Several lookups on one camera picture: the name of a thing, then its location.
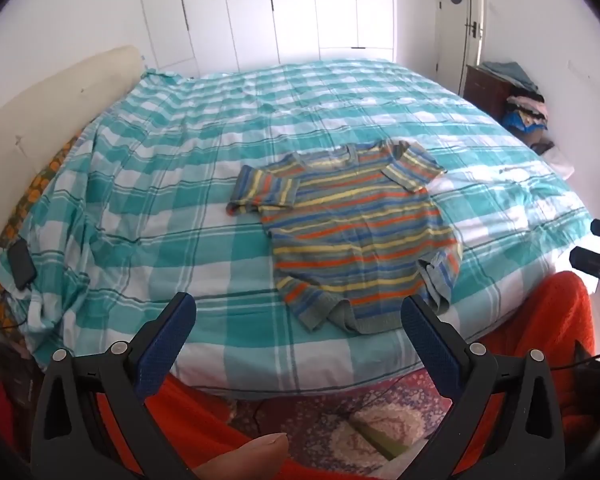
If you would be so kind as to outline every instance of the red fabric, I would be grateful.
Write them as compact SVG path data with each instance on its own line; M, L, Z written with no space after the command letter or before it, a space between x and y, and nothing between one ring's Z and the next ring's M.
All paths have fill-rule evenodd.
M13 406L9 402L2 382L0 382L0 436L11 448L18 450L13 433Z
M516 316L482 339L497 354L523 356L529 349L541 349L551 366L568 364L573 359L575 340L593 351L593 323L589 297L584 284L572 272L561 272L544 280L525 301ZM554 374L563 423L567 434L590 424L574 408L573 373ZM496 418L501 399L494 399L480 422L458 470L472 465L480 456ZM129 468L137 469L126 448L106 398L98 403L107 429ZM197 392L169 376L157 395L146 406L161 430L191 468L246 444L249 439L224 422L226 407L215 397ZM276 480L353 480L360 477L305 468L286 460Z

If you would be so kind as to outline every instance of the green object on rug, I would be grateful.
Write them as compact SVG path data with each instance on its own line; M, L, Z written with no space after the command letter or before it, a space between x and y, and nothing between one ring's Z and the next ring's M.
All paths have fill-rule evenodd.
M388 437L382 431L374 430L366 422L353 420L352 418L348 419L347 422L387 460L393 460L409 449L409 446Z

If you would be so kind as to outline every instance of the white wardrobe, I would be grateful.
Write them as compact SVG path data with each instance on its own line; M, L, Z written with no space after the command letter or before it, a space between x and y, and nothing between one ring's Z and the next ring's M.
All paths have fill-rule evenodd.
M339 57L394 60L394 0L142 0L157 67L244 72Z

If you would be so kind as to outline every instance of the floral rug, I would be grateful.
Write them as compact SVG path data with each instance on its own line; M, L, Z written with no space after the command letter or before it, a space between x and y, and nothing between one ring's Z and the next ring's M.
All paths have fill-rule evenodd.
M450 404L420 370L341 395L240 400L230 425L253 438L286 433L290 455L302 465L368 475L387 459L353 429L348 416L409 447L437 428Z

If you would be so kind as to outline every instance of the blue gripper pad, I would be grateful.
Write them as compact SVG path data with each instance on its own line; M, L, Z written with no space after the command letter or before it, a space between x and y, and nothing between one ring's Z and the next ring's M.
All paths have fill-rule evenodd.
M183 294L138 361L134 392L140 400L158 392L195 322L196 301L189 294Z
M452 401L459 399L462 396L460 365L411 298L404 298L400 320L438 393Z

